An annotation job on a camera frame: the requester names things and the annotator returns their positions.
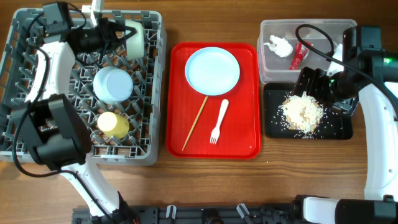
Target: gray dish rack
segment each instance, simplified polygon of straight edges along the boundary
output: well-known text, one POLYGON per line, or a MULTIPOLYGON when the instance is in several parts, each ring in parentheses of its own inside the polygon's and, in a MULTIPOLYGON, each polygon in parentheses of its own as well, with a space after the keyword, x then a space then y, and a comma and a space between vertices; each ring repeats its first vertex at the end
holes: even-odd
MULTIPOLYGON (((32 86, 37 68, 37 55, 28 44, 40 44, 39 36, 45 18, 33 25, 30 36, 26 31, 32 19, 42 9, 20 9, 11 22, 6 47, 0 64, 0 160, 11 161, 11 145, 15 125, 10 112, 14 105, 24 102, 32 86)), ((83 23, 76 12, 71 12, 74 26, 83 23)), ((127 60, 125 46, 104 55, 98 65, 83 66, 76 61, 73 67, 68 98, 80 118, 90 130, 93 143, 91 153, 97 164, 151 166, 157 160, 160 131, 160 90, 165 67, 167 35, 162 16, 155 11, 105 10, 103 17, 124 23, 125 20, 141 22, 145 29, 146 55, 138 60, 127 60), (114 66, 127 71, 134 83, 134 91, 128 100, 106 105, 93 91, 93 77, 103 67, 114 66), (108 138, 96 126, 98 116, 112 111, 126 117, 130 131, 123 139, 108 138)), ((80 54, 78 58, 94 62, 100 53, 80 54)), ((48 123, 46 128, 53 128, 48 123)), ((24 143, 18 141, 17 155, 21 162, 33 162, 24 143)))

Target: wooden surface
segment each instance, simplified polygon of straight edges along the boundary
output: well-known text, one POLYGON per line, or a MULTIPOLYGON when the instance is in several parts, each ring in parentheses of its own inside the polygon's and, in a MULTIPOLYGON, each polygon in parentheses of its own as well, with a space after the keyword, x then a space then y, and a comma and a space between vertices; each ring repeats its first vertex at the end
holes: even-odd
MULTIPOLYGON (((41 0, 0 0, 0 49, 11 18, 41 0)), ((89 1, 73 1, 78 7, 89 1)), ((167 30, 167 55, 181 41, 247 42, 256 47, 264 19, 350 18, 382 27, 383 46, 398 52, 398 1, 110 1, 106 9, 159 11, 167 30)), ((176 159, 165 148, 168 73, 162 85, 159 160, 153 167, 100 166, 130 205, 236 205, 289 202, 297 194, 363 198, 366 134, 361 108, 348 141, 280 140, 262 137, 262 151, 250 161, 176 159)), ((31 172, 45 167, 28 164, 31 172)), ((33 179, 0 162, 1 223, 70 223, 83 199, 63 177, 33 179)))

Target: black plate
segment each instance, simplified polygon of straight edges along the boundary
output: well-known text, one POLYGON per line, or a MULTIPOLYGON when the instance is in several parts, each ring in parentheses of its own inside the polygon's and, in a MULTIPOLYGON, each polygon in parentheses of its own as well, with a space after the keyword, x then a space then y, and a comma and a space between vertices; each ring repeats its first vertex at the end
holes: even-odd
MULTIPOLYGON (((286 100, 286 94, 291 92, 294 83, 268 83, 264 86, 264 107, 266 135, 270 138, 303 138, 299 131, 285 129, 282 126, 282 113, 278 107, 286 100)), ((315 139, 350 139, 353 136, 351 118, 334 118, 324 116, 315 129, 315 139)))

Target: white plastic fork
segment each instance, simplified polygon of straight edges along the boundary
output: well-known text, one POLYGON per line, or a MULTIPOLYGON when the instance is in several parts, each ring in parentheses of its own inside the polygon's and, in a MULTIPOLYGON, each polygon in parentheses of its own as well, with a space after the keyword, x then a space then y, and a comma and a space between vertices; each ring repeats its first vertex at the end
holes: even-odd
POLYGON ((227 99, 224 99, 221 102, 221 108, 220 108, 220 113, 218 114, 217 124, 216 124, 216 127, 211 132, 210 144, 216 144, 218 141, 218 138, 220 136, 221 122, 224 119, 224 115, 225 115, 226 109, 228 108, 228 104, 229 104, 229 101, 227 99))

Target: light blue plate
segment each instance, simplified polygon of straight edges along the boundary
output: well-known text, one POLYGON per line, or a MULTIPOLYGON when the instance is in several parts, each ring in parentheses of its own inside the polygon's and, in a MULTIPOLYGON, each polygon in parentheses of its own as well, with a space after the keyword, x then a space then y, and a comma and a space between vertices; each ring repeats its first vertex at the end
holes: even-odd
POLYGON ((185 65, 189 85, 204 95, 216 96, 230 91, 239 80, 239 64, 228 51, 206 47, 193 53, 185 65))

